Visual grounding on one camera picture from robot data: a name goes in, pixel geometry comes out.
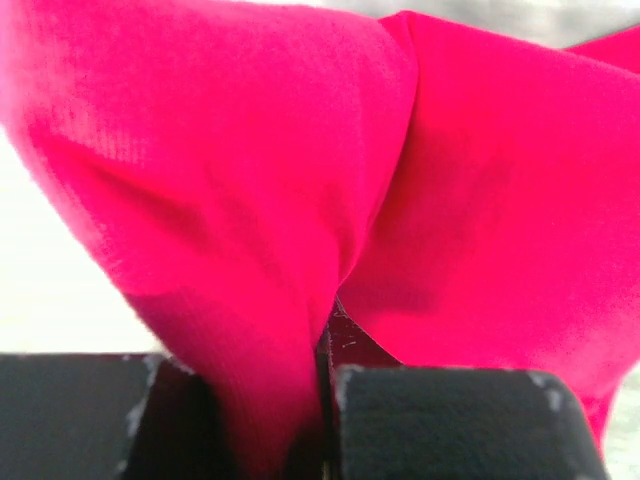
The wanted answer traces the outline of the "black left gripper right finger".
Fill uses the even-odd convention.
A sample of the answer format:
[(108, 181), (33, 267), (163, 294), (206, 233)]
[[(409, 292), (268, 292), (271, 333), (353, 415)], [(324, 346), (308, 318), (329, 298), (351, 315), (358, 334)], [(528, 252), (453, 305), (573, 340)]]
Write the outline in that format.
[(317, 347), (326, 479), (604, 479), (575, 393), (557, 376), (495, 359), (481, 320), (461, 331), (482, 359), (417, 339), (405, 361), (336, 301)]

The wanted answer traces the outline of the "red t shirt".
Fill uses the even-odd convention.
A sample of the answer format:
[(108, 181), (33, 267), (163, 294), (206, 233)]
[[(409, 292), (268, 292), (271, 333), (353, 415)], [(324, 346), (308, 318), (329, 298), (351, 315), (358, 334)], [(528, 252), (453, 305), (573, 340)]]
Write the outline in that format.
[(400, 361), (560, 376), (601, 439), (639, 358), (639, 31), (549, 49), (411, 11), (5, 1), (1, 122), (247, 479), (321, 435), (346, 311)]

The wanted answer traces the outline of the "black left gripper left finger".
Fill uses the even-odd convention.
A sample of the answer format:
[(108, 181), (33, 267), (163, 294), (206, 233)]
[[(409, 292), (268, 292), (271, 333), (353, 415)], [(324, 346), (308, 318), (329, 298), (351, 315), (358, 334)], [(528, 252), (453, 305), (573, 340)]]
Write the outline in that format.
[(158, 354), (4, 354), (4, 479), (242, 479), (221, 375)]

